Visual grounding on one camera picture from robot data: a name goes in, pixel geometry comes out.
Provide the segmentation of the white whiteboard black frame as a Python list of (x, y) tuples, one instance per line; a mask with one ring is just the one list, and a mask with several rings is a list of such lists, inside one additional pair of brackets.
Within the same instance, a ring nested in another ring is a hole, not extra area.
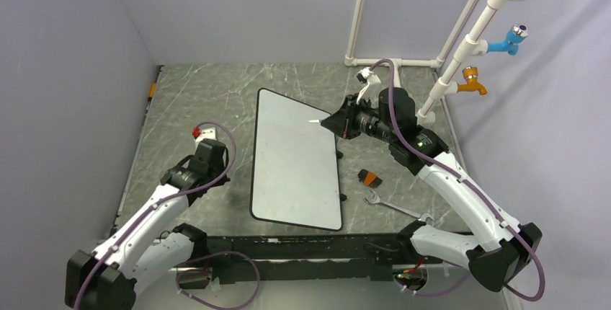
[(259, 221), (342, 228), (336, 137), (329, 112), (271, 89), (257, 92), (249, 211)]

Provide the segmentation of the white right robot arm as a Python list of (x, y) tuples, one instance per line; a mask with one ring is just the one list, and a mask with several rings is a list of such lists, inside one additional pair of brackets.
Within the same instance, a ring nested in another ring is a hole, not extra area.
[(448, 145), (418, 125), (415, 103), (406, 90), (383, 89), (378, 106), (350, 94), (320, 122), (335, 136), (351, 140), (366, 135), (387, 143), (391, 156), (436, 190), (470, 229), (469, 235), (436, 229), (417, 219), (397, 235), (397, 253), (406, 263), (433, 257), (468, 270), (484, 288), (499, 292), (530, 262), (544, 273), (536, 249), (543, 237), (534, 223), (513, 218), (466, 174)]

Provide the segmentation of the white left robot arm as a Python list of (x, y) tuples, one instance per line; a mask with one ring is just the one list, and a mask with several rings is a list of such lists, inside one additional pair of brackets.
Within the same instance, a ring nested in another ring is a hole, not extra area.
[(195, 152), (168, 169), (152, 196), (118, 231), (90, 253), (79, 250), (66, 269), (64, 301), (72, 309), (131, 309), (169, 269), (201, 265), (207, 234), (187, 223), (161, 232), (209, 188), (229, 182), (228, 148), (204, 138)]

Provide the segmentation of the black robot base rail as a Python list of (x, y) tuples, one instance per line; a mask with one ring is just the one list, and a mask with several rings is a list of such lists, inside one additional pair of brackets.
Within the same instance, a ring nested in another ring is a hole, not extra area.
[(225, 285), (255, 280), (391, 281), (411, 268), (421, 276), (429, 265), (440, 262), (409, 251), (397, 234), (385, 233), (210, 236), (205, 249), (178, 266), (202, 268)]

